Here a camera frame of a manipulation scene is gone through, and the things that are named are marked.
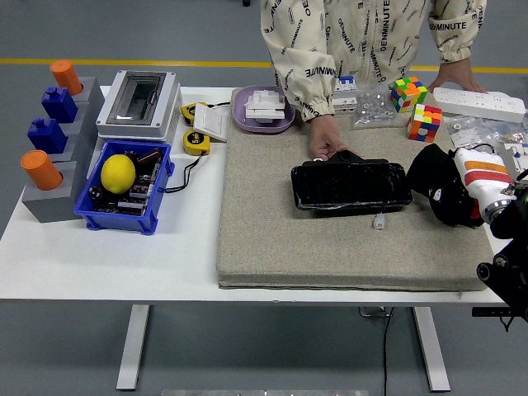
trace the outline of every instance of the orange cap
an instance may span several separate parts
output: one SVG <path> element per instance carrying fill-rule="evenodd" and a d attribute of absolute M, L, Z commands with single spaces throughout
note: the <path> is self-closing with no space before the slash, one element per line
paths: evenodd
<path fill-rule="evenodd" d="M 66 87 L 70 95 L 77 95 L 83 90 L 83 85 L 69 60 L 57 60 L 51 64 L 50 68 L 59 87 Z"/>
<path fill-rule="evenodd" d="M 20 164 L 41 190 L 53 190 L 63 181 L 63 175 L 42 150 L 33 150 L 22 157 Z"/>

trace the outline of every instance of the table leg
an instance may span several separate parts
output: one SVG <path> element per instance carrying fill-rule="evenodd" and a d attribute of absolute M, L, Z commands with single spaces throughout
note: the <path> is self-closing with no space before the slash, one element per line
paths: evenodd
<path fill-rule="evenodd" d="M 147 329 L 147 319 L 149 318 L 149 308 L 149 305 L 142 304 L 132 306 L 119 377 L 115 387 L 117 390 L 135 390 L 135 385 L 138 382 L 143 340 Z"/>
<path fill-rule="evenodd" d="M 414 319 L 422 344 L 423 360 L 426 363 L 429 388 L 432 392 L 449 392 L 449 380 L 447 379 L 444 359 L 436 335 L 435 323 L 432 320 L 431 308 L 414 307 Z"/>

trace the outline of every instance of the person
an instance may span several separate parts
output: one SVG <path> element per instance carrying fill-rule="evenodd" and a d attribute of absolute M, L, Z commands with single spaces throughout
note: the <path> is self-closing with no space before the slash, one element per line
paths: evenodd
<path fill-rule="evenodd" d="M 333 118 L 336 79 L 392 84 L 413 62 L 427 0 L 261 0 L 261 30 L 288 101 L 310 123 L 309 152 L 329 159 L 347 149 Z M 452 82 L 484 92 L 469 56 L 487 0 L 431 0 L 429 27 L 441 53 L 429 86 Z"/>

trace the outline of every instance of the tape measure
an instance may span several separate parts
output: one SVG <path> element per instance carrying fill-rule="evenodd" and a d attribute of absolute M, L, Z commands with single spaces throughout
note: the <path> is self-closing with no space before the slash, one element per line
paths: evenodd
<path fill-rule="evenodd" d="M 206 134 L 188 130 L 183 135 L 183 148 L 189 155 L 205 155 L 211 151 L 210 138 Z"/>
<path fill-rule="evenodd" d="M 198 103 L 201 103 L 204 106 L 208 106 L 207 103 L 205 103 L 204 101 L 199 101 Z M 195 123 L 195 108 L 196 103 L 192 103 L 180 109 L 181 113 L 183 114 L 183 120 L 185 121 L 185 124 L 187 126 L 193 126 L 193 124 Z"/>

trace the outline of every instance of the table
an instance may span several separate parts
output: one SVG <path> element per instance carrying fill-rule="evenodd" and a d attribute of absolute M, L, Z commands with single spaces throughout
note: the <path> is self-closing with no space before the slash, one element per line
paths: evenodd
<path fill-rule="evenodd" d="M 229 101 L 230 87 L 183 87 L 183 102 Z M 219 107 L 217 111 L 228 112 Z M 178 123 L 167 186 L 182 183 L 195 159 L 179 144 L 188 130 Z M 215 270 L 226 145 L 191 172 L 189 186 L 165 195 L 153 236 L 118 230 L 89 231 L 83 219 L 39 223 L 18 201 L 0 240 L 0 299 L 11 301 L 118 301 L 133 304 L 118 389 L 134 389 L 149 305 L 160 303 L 408 306 L 415 308 L 431 390 L 449 390 L 431 310 L 435 304 L 504 306 L 490 289 L 479 292 L 266 290 L 218 287 Z M 487 234 L 494 252 L 506 245 Z"/>

